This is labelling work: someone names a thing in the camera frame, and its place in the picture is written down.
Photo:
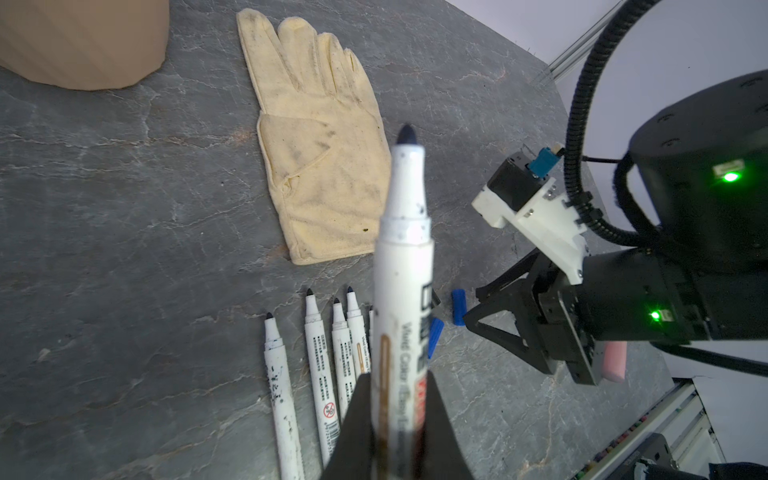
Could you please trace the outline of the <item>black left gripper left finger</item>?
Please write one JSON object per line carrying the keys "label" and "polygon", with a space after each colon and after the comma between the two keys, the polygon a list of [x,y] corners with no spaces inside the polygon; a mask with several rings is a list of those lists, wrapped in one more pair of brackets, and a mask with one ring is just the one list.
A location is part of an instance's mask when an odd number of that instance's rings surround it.
{"label": "black left gripper left finger", "polygon": [[374,456],[370,403],[371,375],[362,374],[355,385],[340,435],[322,480],[369,480]]}

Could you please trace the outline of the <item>tan pot with green plant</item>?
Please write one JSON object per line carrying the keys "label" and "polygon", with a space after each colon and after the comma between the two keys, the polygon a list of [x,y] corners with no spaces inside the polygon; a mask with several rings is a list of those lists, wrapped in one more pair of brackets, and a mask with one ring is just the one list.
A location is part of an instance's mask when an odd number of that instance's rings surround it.
{"label": "tan pot with green plant", "polygon": [[1,66],[70,90],[125,88],[162,66],[169,30],[168,1],[3,1]]}

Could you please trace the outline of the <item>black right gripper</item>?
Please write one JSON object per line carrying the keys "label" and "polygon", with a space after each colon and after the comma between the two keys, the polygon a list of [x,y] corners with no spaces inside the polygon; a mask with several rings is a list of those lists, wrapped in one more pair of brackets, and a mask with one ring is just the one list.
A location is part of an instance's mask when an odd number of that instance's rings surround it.
{"label": "black right gripper", "polygon": [[[640,249],[588,257],[578,274],[581,284],[571,285],[564,275],[558,275],[538,295],[546,320],[544,348],[536,305],[526,305],[520,299],[489,299],[526,276],[540,254],[534,248],[495,280],[475,290],[476,299],[482,303],[464,315],[468,330],[545,375],[556,372],[552,358],[562,360],[573,380],[582,385],[597,385],[605,378],[610,342],[648,342],[672,356],[766,376],[764,361],[694,345],[766,339],[765,271],[722,274],[689,270]],[[502,312],[513,316],[517,334],[483,323]]]}

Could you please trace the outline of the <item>blue pen cap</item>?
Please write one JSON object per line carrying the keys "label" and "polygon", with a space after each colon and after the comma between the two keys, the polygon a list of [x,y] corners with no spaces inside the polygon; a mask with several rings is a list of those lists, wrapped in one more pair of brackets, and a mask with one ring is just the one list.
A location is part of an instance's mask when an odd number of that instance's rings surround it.
{"label": "blue pen cap", "polygon": [[464,327],[466,325],[464,316],[466,315],[467,300],[466,292],[464,289],[454,289],[451,292],[452,299],[452,318],[455,326]]}
{"label": "blue pen cap", "polygon": [[431,360],[435,354],[440,337],[444,330],[445,323],[439,318],[432,318],[430,321],[428,344],[427,344],[427,358]]}

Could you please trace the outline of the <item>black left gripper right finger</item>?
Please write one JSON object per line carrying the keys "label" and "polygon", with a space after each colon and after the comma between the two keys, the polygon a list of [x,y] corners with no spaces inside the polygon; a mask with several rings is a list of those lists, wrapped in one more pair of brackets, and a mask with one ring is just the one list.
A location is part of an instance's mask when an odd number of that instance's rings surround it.
{"label": "black left gripper right finger", "polygon": [[472,480],[461,452],[437,382],[431,371],[427,374],[426,419],[419,479]]}

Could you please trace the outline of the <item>aluminium cage frame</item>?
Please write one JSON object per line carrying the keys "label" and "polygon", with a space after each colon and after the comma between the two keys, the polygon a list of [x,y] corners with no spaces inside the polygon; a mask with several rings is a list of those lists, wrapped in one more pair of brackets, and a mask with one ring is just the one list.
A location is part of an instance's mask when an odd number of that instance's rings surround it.
{"label": "aluminium cage frame", "polygon": [[626,0],[621,0],[614,4],[607,13],[549,64],[549,70],[555,82],[567,76],[580,61],[586,59],[600,34],[625,3]]}

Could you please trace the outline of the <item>beige work glove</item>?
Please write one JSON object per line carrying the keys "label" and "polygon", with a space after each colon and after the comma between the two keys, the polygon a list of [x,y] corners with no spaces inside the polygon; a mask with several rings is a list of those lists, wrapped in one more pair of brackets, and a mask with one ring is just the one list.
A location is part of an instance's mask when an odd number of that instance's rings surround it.
{"label": "beige work glove", "polygon": [[378,103],[350,49],[305,19],[237,16],[259,102],[267,185],[296,265],[368,254],[384,211],[391,156]]}

